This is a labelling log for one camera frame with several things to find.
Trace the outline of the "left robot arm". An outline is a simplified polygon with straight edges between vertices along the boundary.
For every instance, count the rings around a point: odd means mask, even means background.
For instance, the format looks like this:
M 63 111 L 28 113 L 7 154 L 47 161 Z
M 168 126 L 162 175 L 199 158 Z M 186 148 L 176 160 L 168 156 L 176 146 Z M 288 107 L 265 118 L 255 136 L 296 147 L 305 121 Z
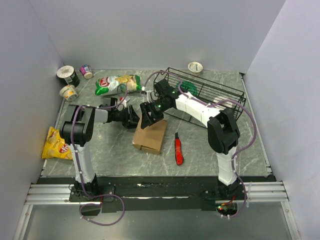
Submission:
M 94 201 L 99 195 L 96 172 L 92 165 L 89 142 L 95 123 L 121 123 L 125 129 L 135 129 L 140 118 L 132 105 L 124 106 L 115 97 L 105 97 L 100 106 L 69 104 L 59 129 L 68 145 L 75 166 L 75 183 L 71 193 Z

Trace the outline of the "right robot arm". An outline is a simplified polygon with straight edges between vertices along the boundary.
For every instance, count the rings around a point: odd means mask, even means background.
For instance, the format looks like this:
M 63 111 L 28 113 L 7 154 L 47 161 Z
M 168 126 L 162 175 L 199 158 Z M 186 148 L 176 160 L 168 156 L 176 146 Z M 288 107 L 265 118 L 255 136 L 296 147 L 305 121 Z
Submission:
M 187 89 L 171 86 L 165 79 L 155 85 L 158 98 L 142 102 L 140 127 L 145 129 L 164 118 L 164 112 L 174 108 L 187 113 L 201 122 L 207 129 L 209 146 L 216 152 L 218 161 L 218 193 L 223 199 L 230 199 L 239 186 L 235 170 L 234 154 L 237 150 L 240 131 L 233 112 L 227 108 L 219 109 L 192 95 Z

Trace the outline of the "red black utility knife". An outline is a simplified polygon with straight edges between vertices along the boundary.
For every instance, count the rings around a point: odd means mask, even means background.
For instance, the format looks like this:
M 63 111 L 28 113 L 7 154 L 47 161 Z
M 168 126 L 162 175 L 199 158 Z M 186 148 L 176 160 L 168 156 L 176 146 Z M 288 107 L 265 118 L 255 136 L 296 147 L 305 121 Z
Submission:
M 182 154 L 182 144 L 179 138 L 178 132 L 175 133 L 174 139 L 174 152 L 175 152 L 175 162 L 178 166 L 181 166 L 184 163 L 184 157 Z

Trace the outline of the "brown cardboard express box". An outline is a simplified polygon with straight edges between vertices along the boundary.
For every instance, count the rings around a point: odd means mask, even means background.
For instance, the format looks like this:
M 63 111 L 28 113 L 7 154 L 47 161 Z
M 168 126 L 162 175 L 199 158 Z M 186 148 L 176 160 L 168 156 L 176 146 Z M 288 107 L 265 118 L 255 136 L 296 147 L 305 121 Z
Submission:
M 141 124 L 140 119 L 133 135 L 132 146 L 145 153 L 159 155 L 168 122 L 162 119 L 144 129 L 141 128 Z

